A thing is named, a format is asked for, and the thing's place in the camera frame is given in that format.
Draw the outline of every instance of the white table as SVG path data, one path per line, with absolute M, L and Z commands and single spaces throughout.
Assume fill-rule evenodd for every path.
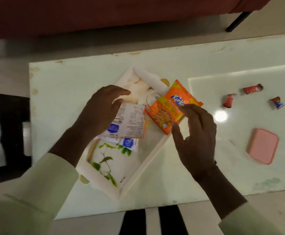
M 37 161 L 77 118 L 86 101 L 101 86 L 113 84 L 138 64 L 171 83 L 175 79 L 204 103 L 217 122 L 219 167 L 244 195 L 285 190 L 285 106 L 275 110 L 269 99 L 285 103 L 285 36 L 153 49 L 30 64 L 33 160 Z M 262 83 L 262 92 L 242 95 L 228 110 L 220 108 L 224 94 Z M 280 137 L 271 165 L 261 165 L 244 153 L 255 127 Z M 187 124 L 181 125 L 187 135 Z M 57 218 L 207 200 L 180 163 L 170 137 L 120 202 L 78 181 Z

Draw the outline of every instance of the floor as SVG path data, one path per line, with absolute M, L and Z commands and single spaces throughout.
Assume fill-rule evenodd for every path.
M 232 33 L 224 29 L 239 14 L 208 16 L 81 31 L 39 39 L 0 40 L 0 93 L 29 97 L 28 62 L 285 34 L 285 0 L 272 0 Z M 17 180 L 0 183 L 0 195 Z M 285 191 L 247 199 L 285 234 Z M 222 234 L 209 201 L 179 205 L 189 234 Z M 160 234 L 156 208 L 147 209 L 147 234 Z M 118 234 L 124 212 L 55 221 L 50 234 Z

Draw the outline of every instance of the sofa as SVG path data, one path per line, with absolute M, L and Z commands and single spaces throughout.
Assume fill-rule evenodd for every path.
M 0 0 L 0 39 L 260 10 L 270 0 Z

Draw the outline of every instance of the sleeve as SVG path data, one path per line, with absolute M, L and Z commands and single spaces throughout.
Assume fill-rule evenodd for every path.
M 224 235 L 282 235 L 267 219 L 249 203 L 245 203 L 226 216 L 219 227 Z
M 77 179 L 70 163 L 45 154 L 0 198 L 0 234 L 46 234 Z

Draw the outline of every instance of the sofa leg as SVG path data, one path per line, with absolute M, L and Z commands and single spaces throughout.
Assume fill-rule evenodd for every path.
M 239 15 L 229 27 L 226 28 L 226 32 L 232 32 L 248 15 L 250 15 L 252 11 L 244 11 L 242 14 Z

